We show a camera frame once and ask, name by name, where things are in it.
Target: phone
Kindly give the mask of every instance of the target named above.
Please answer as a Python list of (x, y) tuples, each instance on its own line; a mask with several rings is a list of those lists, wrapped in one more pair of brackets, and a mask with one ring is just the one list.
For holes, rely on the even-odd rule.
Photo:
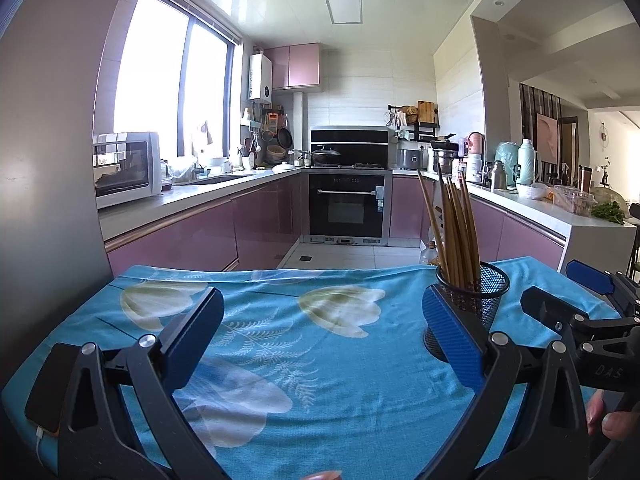
[(53, 345), (24, 407), (27, 419), (53, 436), (57, 436), (60, 430), (66, 388), (79, 351), (80, 347), (75, 345)]

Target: recessed light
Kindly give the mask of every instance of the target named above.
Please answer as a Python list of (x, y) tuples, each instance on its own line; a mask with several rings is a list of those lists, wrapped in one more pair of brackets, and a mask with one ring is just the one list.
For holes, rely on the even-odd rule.
[(326, 0), (326, 6), (334, 25), (362, 23), (362, 0)]

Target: oven handle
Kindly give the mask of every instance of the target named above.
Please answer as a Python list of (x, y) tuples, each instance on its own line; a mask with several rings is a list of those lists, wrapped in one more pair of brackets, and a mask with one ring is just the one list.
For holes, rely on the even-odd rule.
[(375, 196), (375, 191), (324, 191), (318, 189), (318, 195), (320, 194), (335, 194), (335, 195), (372, 195)]

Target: painting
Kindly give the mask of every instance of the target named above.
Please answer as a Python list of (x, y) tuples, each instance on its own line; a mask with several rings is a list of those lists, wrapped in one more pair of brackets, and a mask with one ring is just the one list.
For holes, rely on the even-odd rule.
[(558, 163), (558, 121), (551, 117), (537, 114), (538, 122), (538, 160)]

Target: toaster oven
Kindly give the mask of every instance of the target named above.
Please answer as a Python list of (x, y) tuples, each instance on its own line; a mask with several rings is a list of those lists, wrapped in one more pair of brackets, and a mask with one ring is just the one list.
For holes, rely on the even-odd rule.
[(98, 209), (159, 194), (158, 133), (94, 135), (94, 182)]

